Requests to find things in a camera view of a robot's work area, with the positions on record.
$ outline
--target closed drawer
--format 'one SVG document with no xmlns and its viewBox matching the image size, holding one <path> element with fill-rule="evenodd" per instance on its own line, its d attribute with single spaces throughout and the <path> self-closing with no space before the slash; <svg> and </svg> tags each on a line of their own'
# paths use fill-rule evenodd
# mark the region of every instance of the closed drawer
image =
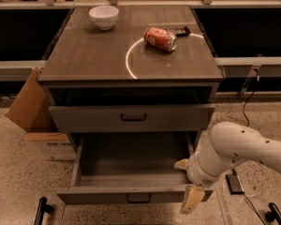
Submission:
<svg viewBox="0 0 281 225">
<path fill-rule="evenodd" d="M 208 127 L 212 104 L 50 107 L 61 132 L 136 132 L 202 130 Z"/>
<path fill-rule="evenodd" d="M 70 186 L 57 195 L 67 204 L 180 203 L 189 181 L 173 165 L 189 157 L 186 141 L 185 132 L 84 134 Z"/>
</svg>

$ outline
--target cabinet top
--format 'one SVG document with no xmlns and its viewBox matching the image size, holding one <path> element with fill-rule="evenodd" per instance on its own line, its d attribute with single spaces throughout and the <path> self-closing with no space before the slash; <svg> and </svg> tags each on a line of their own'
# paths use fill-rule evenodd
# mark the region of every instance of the cabinet top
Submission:
<svg viewBox="0 0 281 225">
<path fill-rule="evenodd" d="M 76 7 L 38 81 L 220 81 L 221 72 L 189 6 L 118 6 L 117 24 L 97 28 L 90 7 Z M 147 27 L 183 28 L 173 52 L 143 41 Z"/>
</svg>

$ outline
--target red soda can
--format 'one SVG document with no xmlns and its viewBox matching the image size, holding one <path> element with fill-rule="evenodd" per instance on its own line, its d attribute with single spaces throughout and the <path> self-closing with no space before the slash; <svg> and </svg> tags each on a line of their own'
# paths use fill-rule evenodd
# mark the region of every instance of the red soda can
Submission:
<svg viewBox="0 0 281 225">
<path fill-rule="evenodd" d="M 149 45 L 167 52 L 176 48 L 177 37 L 171 31 L 162 28 L 148 27 L 143 39 Z"/>
</svg>

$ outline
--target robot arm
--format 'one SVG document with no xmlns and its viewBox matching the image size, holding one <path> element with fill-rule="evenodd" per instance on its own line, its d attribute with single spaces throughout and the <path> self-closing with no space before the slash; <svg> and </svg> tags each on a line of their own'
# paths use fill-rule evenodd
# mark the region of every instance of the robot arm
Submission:
<svg viewBox="0 0 281 225">
<path fill-rule="evenodd" d="M 190 157 L 185 169 L 194 185 L 209 187 L 221 173 L 246 160 L 281 173 L 281 142 L 264 138 L 250 127 L 223 122 L 212 128 L 210 143 Z"/>
</svg>

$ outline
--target terrazzo floor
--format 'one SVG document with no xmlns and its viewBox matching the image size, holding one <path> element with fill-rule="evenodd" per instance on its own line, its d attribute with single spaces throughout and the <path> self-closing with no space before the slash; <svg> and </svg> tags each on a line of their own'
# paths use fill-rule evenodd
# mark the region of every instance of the terrazzo floor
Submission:
<svg viewBox="0 0 281 225">
<path fill-rule="evenodd" d="M 199 149 L 208 141 L 209 129 L 221 121 L 245 125 L 244 104 L 235 97 L 218 98 L 211 124 L 200 138 Z M 246 104 L 250 127 L 264 137 L 281 141 L 281 96 L 255 95 Z M 55 194 L 66 188 L 73 161 L 48 161 L 25 132 L 5 117 L 8 105 L 0 106 L 0 225 L 34 224 L 39 198 L 45 196 L 54 210 L 43 224 L 262 224 L 244 195 L 230 195 L 224 174 L 214 193 L 188 215 L 180 203 L 65 205 Z M 237 168 L 246 196 L 264 220 L 268 203 L 281 211 L 281 174 L 253 161 Z"/>
</svg>

